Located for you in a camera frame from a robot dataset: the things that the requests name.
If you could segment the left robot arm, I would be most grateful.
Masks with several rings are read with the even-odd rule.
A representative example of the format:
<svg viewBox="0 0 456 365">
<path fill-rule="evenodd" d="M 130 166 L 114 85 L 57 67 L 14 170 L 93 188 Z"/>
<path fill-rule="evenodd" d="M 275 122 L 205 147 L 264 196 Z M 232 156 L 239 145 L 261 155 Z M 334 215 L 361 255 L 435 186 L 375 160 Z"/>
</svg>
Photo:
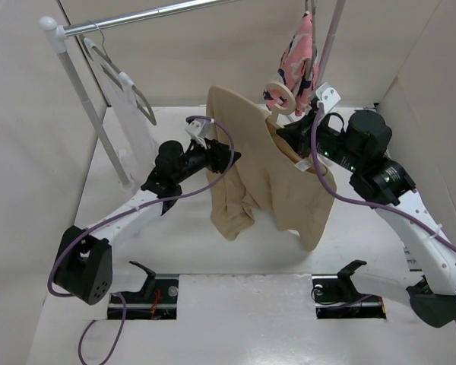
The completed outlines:
<svg viewBox="0 0 456 365">
<path fill-rule="evenodd" d="M 112 285 L 114 249 L 186 198 L 181 188 L 186 179 L 203 169 L 223 178 L 241 156 L 211 139 L 205 145 L 191 142 L 188 148 L 174 140 L 162 143 L 154 169 L 132 198 L 94 225 L 73 225 L 63 233 L 48 291 L 55 297 L 77 297 L 90 306 L 100 302 Z"/>
</svg>

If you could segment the beige t shirt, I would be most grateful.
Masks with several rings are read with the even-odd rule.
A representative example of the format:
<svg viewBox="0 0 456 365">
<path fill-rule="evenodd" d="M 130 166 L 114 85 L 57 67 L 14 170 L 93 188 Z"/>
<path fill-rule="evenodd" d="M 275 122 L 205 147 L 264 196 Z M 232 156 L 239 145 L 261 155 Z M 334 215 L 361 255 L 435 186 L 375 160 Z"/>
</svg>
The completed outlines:
<svg viewBox="0 0 456 365">
<path fill-rule="evenodd" d="M 318 245 L 334 198 L 314 173 L 303 172 L 276 146 L 269 132 L 269 112 L 225 87 L 208 91 L 209 138 L 234 144 L 241 157 L 211 188 L 211 221 L 227 240 L 250 228 L 253 210 L 274 214 L 278 230 L 295 230 L 309 252 Z"/>
</svg>

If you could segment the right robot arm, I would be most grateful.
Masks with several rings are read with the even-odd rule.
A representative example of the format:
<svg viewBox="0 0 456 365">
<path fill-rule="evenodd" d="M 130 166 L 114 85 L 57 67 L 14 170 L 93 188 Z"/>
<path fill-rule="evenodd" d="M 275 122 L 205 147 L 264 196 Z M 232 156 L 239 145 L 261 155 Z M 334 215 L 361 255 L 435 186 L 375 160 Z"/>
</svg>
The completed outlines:
<svg viewBox="0 0 456 365">
<path fill-rule="evenodd" d="M 316 152 L 350 172 L 358 195 L 343 197 L 327 182 L 335 199 L 371 208 L 399 236 L 417 260 L 421 275 L 393 270 L 379 274 L 366 261 L 354 260 L 338 273 L 315 280 L 313 298 L 322 312 L 354 309 L 367 300 L 387 297 L 408 305 L 427 325 L 441 328 L 456 322 L 456 247 L 426 212 L 408 172 L 386 154 L 392 130 L 378 113 L 355 111 L 340 130 L 329 125 L 338 113 L 324 118 L 311 111 L 277 130 L 300 157 Z"/>
</svg>

